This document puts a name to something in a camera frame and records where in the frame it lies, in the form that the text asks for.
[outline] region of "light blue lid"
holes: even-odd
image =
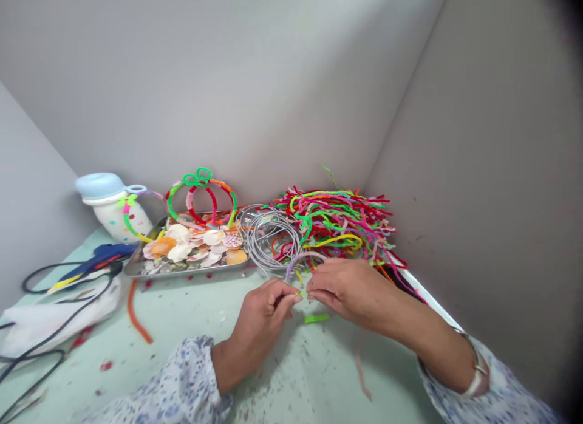
[[[116,174],[100,172],[77,178],[75,189],[85,199],[101,199],[123,192],[126,186]]]

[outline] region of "pipe cleaner flower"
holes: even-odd
[[[130,195],[130,196],[126,196],[124,198],[121,198],[117,202],[117,206],[118,207],[123,207],[124,205],[128,204],[130,207],[133,207],[135,205],[135,199],[137,197],[138,197],[137,195]]]

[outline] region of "power cord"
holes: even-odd
[[[0,383],[2,383],[6,377],[8,377],[8,374],[12,372],[12,370],[14,370],[14,368],[19,364],[22,363],[24,361],[27,360],[32,360],[32,359],[36,359],[36,358],[42,358],[42,357],[46,357],[49,355],[59,355],[59,360],[49,369],[49,371],[46,372],[46,374],[44,374],[34,385],[32,385],[30,388],[28,388],[28,390],[26,390],[25,393],[23,393],[14,403],[12,403],[12,405],[2,414],[2,416],[0,416],[0,424],[8,424],[9,422],[11,422],[13,419],[15,419],[17,416],[20,415],[20,413],[24,412],[23,409],[20,412],[16,413],[14,416],[12,416],[11,418],[7,419],[8,416],[12,413],[12,411],[19,405],[19,403],[24,400],[26,397],[28,397],[34,390],[36,390],[38,388],[38,386],[40,386],[45,380],[47,380],[47,378],[53,373],[55,372],[55,370],[65,361],[65,359],[67,358],[67,352],[65,350],[62,349],[55,349],[55,350],[49,350],[49,351],[44,351],[44,352],[40,352],[38,354],[35,355],[31,355],[34,351],[36,351],[37,349],[39,349],[41,346],[45,345],[46,343],[48,343],[50,340],[52,340],[53,338],[55,338],[61,331],[63,331],[63,329],[79,314],[81,313],[85,308],[87,308],[89,305],[91,305],[93,302],[95,302],[101,295],[103,295],[105,292],[107,292],[107,290],[110,288],[114,277],[116,275],[118,275],[121,272],[121,267],[122,267],[122,261],[125,260],[126,258],[128,258],[128,256],[125,256],[123,258],[117,258],[115,260],[111,260],[111,261],[85,261],[85,262],[67,262],[67,263],[59,263],[59,264],[53,264],[53,265],[49,265],[49,266],[45,266],[43,268],[37,269],[36,271],[34,271],[32,274],[30,274],[28,277],[26,277],[23,282],[22,282],[22,289],[23,291],[25,291],[26,293],[32,293],[32,294],[43,294],[43,293],[47,293],[48,289],[42,289],[42,290],[33,290],[33,289],[29,289],[27,287],[27,283],[30,281],[30,279],[32,277],[34,277],[35,275],[39,274],[40,272],[50,269],[50,268],[56,268],[59,266],[70,266],[70,265],[81,265],[81,264],[109,264],[110,268],[109,268],[109,272],[106,272],[94,279],[91,280],[87,280],[84,281],[85,282],[89,282],[89,281],[95,281],[97,279],[100,279],[103,276],[108,276],[108,282],[105,286],[105,288],[95,297],[87,297],[87,298],[81,298],[81,299],[69,299],[69,300],[65,300],[65,301],[61,301],[61,303],[76,303],[79,301],[87,301],[87,303],[83,304],[83,306],[81,306],[79,309],[77,309],[77,311],[75,311],[75,313],[73,313],[73,315],[71,315],[69,317],[69,319],[67,319],[63,325],[61,325],[56,331],[54,331],[50,336],[48,336],[47,338],[45,338],[44,340],[42,340],[41,342],[39,342],[38,344],[34,345],[33,347],[31,347],[29,350],[25,351],[23,354],[21,354],[19,357],[16,358],[10,358],[10,357],[4,357],[4,356],[0,356],[0,361],[3,362],[10,362],[9,366],[4,370],[4,372],[2,374],[0,374]],[[3,326],[0,326],[0,329],[3,328],[9,328],[12,327],[13,325],[15,325],[14,323],[9,323],[9,324],[5,324]]]

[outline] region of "right hand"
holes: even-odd
[[[403,292],[366,260],[329,258],[306,287],[308,299],[327,305],[344,319],[390,336],[392,312]]]

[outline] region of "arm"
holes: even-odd
[[[273,279],[247,294],[229,339],[185,339],[166,366],[135,393],[83,420],[85,424],[223,422],[233,399],[227,395],[271,352],[283,323],[302,297]]]
[[[328,259],[307,286],[317,299],[343,318],[394,339],[421,361],[423,384],[448,423],[557,422],[557,415],[536,399],[481,343],[457,333],[430,307],[397,289],[363,260]],[[473,398],[470,387],[477,354],[486,375]]]

